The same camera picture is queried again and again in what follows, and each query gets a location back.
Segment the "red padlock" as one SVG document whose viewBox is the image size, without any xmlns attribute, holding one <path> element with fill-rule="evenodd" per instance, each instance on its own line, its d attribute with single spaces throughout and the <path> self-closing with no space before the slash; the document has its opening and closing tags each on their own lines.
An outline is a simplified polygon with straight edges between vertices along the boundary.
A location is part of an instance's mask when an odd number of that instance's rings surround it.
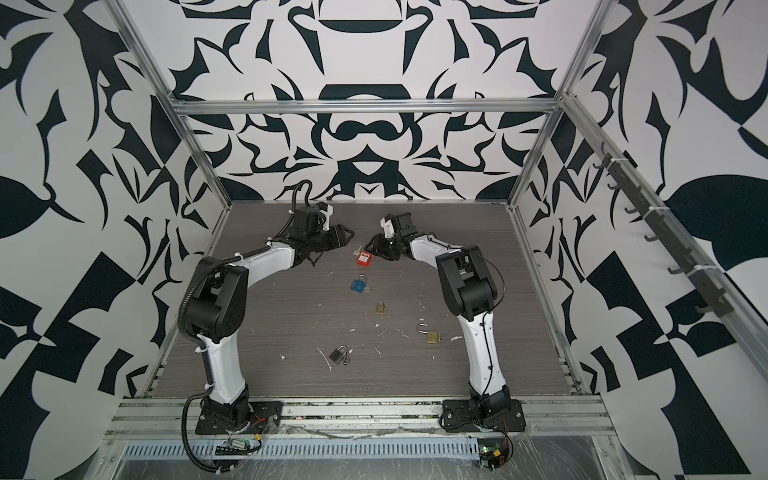
<svg viewBox="0 0 768 480">
<path fill-rule="evenodd" d="M 356 264 L 363 267 L 368 267 L 373 259 L 373 254 L 363 246 L 354 251 L 354 256 Z"/>
</svg>

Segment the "blue padlock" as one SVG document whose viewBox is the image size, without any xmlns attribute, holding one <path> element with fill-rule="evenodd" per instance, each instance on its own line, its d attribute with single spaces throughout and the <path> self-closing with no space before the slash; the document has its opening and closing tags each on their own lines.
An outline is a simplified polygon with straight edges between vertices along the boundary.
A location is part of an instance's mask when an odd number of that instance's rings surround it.
<svg viewBox="0 0 768 480">
<path fill-rule="evenodd" d="M 351 283 L 350 289 L 356 293 L 363 293 L 367 286 L 367 276 L 365 274 L 358 275 Z"/>
</svg>

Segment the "large brass padlock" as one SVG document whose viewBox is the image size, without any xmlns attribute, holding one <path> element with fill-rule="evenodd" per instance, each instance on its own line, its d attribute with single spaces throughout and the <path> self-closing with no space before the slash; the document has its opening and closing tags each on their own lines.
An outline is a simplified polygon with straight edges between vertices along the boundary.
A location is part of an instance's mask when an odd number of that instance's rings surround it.
<svg viewBox="0 0 768 480">
<path fill-rule="evenodd" d="M 417 332 L 426 337 L 428 345 L 437 345 L 440 342 L 440 334 L 437 331 L 431 330 L 426 323 L 419 323 L 417 325 Z"/>
</svg>

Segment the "black padlock with keys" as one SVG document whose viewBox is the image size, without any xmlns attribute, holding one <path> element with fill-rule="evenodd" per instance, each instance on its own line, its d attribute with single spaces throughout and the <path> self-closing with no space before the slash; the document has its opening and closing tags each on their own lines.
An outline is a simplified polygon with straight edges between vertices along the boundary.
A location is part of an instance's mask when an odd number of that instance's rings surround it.
<svg viewBox="0 0 768 480">
<path fill-rule="evenodd" d="M 322 355 L 329 371 L 332 371 L 335 366 L 346 366 L 351 362 L 351 349 L 346 345 L 339 345 L 329 352 L 323 352 L 317 347 L 317 351 Z"/>
</svg>

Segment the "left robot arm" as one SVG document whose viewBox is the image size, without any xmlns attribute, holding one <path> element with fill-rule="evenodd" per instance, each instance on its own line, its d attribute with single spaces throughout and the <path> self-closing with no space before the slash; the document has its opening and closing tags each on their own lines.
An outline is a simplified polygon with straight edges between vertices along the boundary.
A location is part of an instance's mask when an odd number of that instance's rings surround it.
<svg viewBox="0 0 768 480">
<path fill-rule="evenodd" d="M 248 386 L 237 345 L 248 289 L 305 261 L 314 265 L 324 253 L 348 245 L 355 236 L 348 227 L 331 223 L 331 205 L 312 204 L 308 196 L 299 204 L 302 188 L 311 189 L 312 182 L 302 180 L 294 187 L 288 220 L 265 245 L 230 258 L 201 260 L 178 310 L 178 330 L 203 355 L 203 414 L 227 429 L 250 420 Z"/>
</svg>

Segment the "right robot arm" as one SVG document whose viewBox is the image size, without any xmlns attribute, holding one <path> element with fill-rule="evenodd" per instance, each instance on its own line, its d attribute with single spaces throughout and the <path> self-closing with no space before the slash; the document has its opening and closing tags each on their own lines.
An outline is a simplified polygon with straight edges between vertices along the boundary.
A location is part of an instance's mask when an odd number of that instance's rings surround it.
<svg viewBox="0 0 768 480">
<path fill-rule="evenodd" d="M 469 360 L 470 405 L 477 419 L 501 413 L 511 405 L 494 339 L 494 313 L 499 292 L 477 246 L 458 246 L 418 231 L 411 214 L 388 214 L 382 231 L 366 250 L 397 261 L 403 257 L 423 262 L 438 272 L 444 302 L 460 323 Z"/>
</svg>

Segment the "left green circuit board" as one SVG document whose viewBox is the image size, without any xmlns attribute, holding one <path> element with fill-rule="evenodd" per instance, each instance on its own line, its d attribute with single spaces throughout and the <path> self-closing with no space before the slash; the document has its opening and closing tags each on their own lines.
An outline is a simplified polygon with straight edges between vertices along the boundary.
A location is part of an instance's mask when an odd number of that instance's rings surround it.
<svg viewBox="0 0 768 480">
<path fill-rule="evenodd" d="M 215 454 L 217 456 L 247 456 L 259 451 L 261 448 L 262 440 L 260 436 L 256 436 L 253 440 L 229 439 L 215 447 Z"/>
</svg>

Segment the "green circuit board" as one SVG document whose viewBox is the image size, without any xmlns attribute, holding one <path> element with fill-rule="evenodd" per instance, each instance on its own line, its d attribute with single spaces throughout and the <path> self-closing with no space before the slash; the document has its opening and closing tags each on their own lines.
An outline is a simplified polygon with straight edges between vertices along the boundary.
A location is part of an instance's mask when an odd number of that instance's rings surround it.
<svg viewBox="0 0 768 480">
<path fill-rule="evenodd" d="M 259 451 L 261 448 L 262 440 L 260 436 L 256 436 L 253 440 L 229 439 L 215 447 L 215 454 L 217 456 L 247 456 Z"/>
<path fill-rule="evenodd" d="M 507 442 L 479 443 L 479 464 L 482 468 L 497 470 L 503 467 L 513 454 L 513 447 Z"/>
</svg>

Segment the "right green circuit board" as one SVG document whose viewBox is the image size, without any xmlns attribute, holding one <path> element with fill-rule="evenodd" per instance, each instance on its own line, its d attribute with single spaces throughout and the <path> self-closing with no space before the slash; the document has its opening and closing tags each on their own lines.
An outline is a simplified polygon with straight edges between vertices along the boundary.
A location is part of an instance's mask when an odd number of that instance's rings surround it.
<svg viewBox="0 0 768 480">
<path fill-rule="evenodd" d="M 497 470 L 503 467 L 513 454 L 513 447 L 507 442 L 479 443 L 479 464 L 482 468 Z"/>
</svg>

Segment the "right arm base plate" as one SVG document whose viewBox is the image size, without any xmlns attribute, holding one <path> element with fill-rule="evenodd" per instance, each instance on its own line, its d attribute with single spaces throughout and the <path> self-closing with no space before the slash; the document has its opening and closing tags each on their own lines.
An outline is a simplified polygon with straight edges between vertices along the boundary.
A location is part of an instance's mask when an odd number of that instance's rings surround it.
<svg viewBox="0 0 768 480">
<path fill-rule="evenodd" d="M 506 405 L 488 410 L 469 399 L 444 400 L 439 425 L 448 432 L 480 432 L 484 430 L 524 432 L 527 422 L 522 404 L 510 400 Z"/>
</svg>

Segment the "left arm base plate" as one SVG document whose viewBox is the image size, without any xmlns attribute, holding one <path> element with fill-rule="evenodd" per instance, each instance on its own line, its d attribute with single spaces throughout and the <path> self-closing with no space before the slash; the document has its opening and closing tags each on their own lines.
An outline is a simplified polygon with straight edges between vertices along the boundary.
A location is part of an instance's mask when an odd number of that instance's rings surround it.
<svg viewBox="0 0 768 480">
<path fill-rule="evenodd" d="M 195 427 L 197 435 L 224 435 L 233 432 L 264 434 L 281 423 L 284 404 L 280 401 L 244 401 L 224 405 L 210 400 L 202 402 Z"/>
</svg>

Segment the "aluminium mounting rail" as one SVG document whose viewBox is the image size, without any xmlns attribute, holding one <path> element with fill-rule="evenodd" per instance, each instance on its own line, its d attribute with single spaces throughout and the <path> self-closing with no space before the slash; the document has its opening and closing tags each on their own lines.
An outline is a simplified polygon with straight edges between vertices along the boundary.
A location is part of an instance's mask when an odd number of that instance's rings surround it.
<svg viewBox="0 0 768 480">
<path fill-rule="evenodd" d="M 125 400 L 107 427 L 108 439 L 176 438 L 180 434 L 182 399 Z M 260 433 L 319 438 L 442 435 L 441 424 L 464 423 L 458 412 L 443 412 L 439 397 L 288 398 L 278 410 L 255 415 Z M 521 396 L 512 411 L 489 423 L 512 434 L 528 436 L 614 436 L 613 422 L 598 396 Z"/>
</svg>

